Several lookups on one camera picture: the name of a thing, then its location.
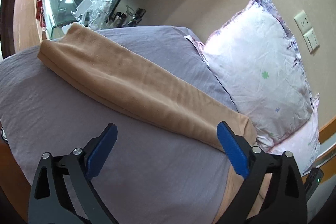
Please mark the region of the wooden headboard frame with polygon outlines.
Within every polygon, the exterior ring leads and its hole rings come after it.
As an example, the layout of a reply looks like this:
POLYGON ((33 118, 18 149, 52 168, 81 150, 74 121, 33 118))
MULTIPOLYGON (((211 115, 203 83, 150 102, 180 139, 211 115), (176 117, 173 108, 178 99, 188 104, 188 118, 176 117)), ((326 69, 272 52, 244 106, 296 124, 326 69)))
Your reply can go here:
POLYGON ((323 183, 335 175, 335 117, 320 129, 319 141, 319 154, 311 167, 322 170, 324 175, 320 183, 323 183))

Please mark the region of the right floral pink pillow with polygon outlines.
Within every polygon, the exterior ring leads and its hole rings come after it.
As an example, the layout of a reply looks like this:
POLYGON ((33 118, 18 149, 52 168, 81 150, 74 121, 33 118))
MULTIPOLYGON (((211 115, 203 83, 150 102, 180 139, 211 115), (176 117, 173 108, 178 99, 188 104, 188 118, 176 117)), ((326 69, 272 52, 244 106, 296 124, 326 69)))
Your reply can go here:
POLYGON ((313 98, 313 113, 309 120, 294 134, 268 151, 275 155, 282 155, 283 152, 290 151, 301 175, 315 162, 321 147, 321 143, 318 140, 319 101, 319 94, 316 94, 313 98))

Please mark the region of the left floral pink pillow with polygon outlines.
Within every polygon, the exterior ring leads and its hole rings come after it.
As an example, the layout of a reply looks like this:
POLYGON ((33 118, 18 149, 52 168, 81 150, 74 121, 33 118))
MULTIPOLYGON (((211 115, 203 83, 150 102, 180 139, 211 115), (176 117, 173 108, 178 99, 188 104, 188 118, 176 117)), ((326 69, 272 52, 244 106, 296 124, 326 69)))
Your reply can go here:
POLYGON ((187 40, 250 118, 263 149, 310 119, 312 95, 297 42, 272 0, 250 0, 205 43, 187 40))

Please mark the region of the white wall switch plate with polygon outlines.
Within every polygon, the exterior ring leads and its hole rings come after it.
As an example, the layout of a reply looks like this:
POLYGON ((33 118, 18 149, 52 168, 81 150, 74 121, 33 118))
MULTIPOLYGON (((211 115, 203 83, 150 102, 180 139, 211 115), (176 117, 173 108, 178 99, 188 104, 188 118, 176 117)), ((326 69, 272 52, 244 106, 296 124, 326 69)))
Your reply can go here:
POLYGON ((295 17, 294 21, 297 24, 310 53, 315 52, 319 47, 319 42, 316 37, 313 25, 304 10, 300 11, 295 17))

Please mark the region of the lavender bed sheet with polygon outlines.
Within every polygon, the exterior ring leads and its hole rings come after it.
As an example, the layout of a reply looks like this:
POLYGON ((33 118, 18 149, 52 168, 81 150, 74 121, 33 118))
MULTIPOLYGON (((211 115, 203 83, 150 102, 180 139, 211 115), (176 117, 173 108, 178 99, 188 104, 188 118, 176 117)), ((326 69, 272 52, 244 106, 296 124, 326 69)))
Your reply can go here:
POLYGON ((224 153, 93 100, 48 69, 38 51, 1 62, 1 187, 18 211, 44 152, 67 155, 113 123, 116 144, 92 184, 120 223, 213 222, 230 168, 224 153))

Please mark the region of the tan long-sleeve shirt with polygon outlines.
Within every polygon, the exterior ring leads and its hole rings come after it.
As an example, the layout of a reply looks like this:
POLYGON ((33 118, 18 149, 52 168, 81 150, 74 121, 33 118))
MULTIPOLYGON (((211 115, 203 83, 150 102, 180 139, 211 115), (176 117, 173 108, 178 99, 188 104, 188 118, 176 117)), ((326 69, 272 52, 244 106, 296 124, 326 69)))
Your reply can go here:
POLYGON ((217 137, 225 121, 255 144, 251 120, 210 90, 182 79, 196 65, 146 27, 113 30, 115 39, 74 24, 41 43, 40 61, 64 81, 116 112, 117 147, 94 185, 122 223, 215 223, 243 184, 217 137), (174 65, 172 74, 159 61, 174 65))

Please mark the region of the floral pink pillow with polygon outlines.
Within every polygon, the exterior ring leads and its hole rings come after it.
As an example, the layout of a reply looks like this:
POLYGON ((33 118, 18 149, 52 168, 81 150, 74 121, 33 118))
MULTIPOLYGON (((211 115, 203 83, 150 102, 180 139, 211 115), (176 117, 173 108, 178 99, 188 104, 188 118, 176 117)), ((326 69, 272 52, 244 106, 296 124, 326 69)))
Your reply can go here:
POLYGON ((290 151, 301 175, 315 162, 321 147, 321 143, 318 140, 319 101, 319 94, 316 94, 313 98, 313 113, 309 120, 294 134, 268 151, 275 155, 282 155, 283 152, 290 151))
POLYGON ((205 43, 187 40, 250 118, 263 149, 310 119, 312 95, 297 42, 272 0, 250 0, 205 43))

